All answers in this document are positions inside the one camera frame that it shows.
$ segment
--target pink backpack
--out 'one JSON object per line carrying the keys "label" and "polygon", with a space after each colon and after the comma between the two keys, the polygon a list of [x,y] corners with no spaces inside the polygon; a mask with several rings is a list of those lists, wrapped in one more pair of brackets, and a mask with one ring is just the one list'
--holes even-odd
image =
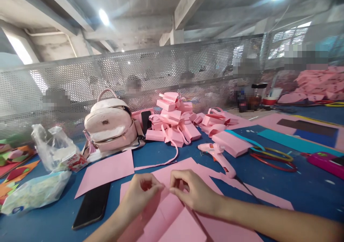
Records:
{"label": "pink backpack", "polygon": [[[115,98],[100,100],[107,91],[112,92]],[[111,89],[105,89],[100,93],[97,103],[85,117],[84,133],[89,141],[90,153],[94,152],[91,141],[100,152],[132,149],[135,148],[131,146],[136,140],[139,143],[138,147],[144,145],[140,123],[133,120],[128,105],[118,99]]]}

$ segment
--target teal paper sheet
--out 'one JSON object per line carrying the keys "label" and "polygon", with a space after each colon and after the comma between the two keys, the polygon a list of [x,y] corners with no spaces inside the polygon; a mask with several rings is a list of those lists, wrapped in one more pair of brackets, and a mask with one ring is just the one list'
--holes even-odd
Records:
{"label": "teal paper sheet", "polygon": [[298,138],[295,138],[293,136],[289,136],[286,134],[282,134],[279,132],[275,132],[273,130],[270,129],[266,129],[260,133],[258,133],[258,135],[267,138],[269,140],[272,140],[274,142],[277,142],[279,144],[282,144],[284,146],[287,146],[289,148],[292,148],[294,150],[297,150],[299,152],[306,152],[306,153],[316,153],[316,152],[327,152],[330,153],[334,156],[337,157],[341,157],[343,156],[343,153],[323,147],[321,145],[315,144],[315,143],[311,143],[311,142],[307,142]]}

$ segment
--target metal mesh panel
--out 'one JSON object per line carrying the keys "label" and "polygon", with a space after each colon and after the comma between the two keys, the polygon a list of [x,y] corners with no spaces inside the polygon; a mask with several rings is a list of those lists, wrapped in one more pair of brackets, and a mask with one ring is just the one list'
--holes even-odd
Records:
{"label": "metal mesh panel", "polygon": [[[233,58],[260,58],[263,35],[179,44],[27,65],[0,71],[0,139],[31,140],[31,125],[63,127],[83,138],[84,118],[100,92],[112,88],[132,111],[154,108],[159,93],[178,91],[194,112],[227,107],[236,87]],[[254,70],[260,72],[259,66]]]}
{"label": "metal mesh panel", "polygon": [[262,52],[266,55],[263,61],[262,82],[271,86],[275,82],[276,87],[282,87],[283,92],[289,92],[297,88],[294,80],[300,74],[302,68],[285,68],[285,45],[303,44],[313,45],[318,49],[326,46],[329,52],[329,65],[344,65],[344,22],[312,25],[309,27],[292,28],[274,31],[267,34],[268,48]]}

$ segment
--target hand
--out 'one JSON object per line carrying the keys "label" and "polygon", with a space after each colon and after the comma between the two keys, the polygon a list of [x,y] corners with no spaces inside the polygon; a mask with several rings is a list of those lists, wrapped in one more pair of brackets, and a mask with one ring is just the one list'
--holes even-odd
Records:
{"label": "hand", "polygon": [[[184,188],[189,193],[179,189],[180,181],[183,181]],[[170,187],[170,192],[191,209],[211,216],[216,215],[221,196],[207,186],[192,170],[172,170]]]}
{"label": "hand", "polygon": [[125,211],[129,221],[133,221],[163,187],[151,173],[135,174],[119,208]]}

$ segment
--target forearm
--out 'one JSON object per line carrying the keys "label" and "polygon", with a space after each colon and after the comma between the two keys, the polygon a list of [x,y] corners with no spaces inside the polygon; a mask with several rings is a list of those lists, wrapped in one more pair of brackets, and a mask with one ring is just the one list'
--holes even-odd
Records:
{"label": "forearm", "polygon": [[216,217],[258,231],[280,242],[343,241],[344,226],[314,215],[222,197]]}
{"label": "forearm", "polygon": [[112,242],[117,241],[131,220],[125,209],[120,206],[95,232],[92,233],[84,242]]}

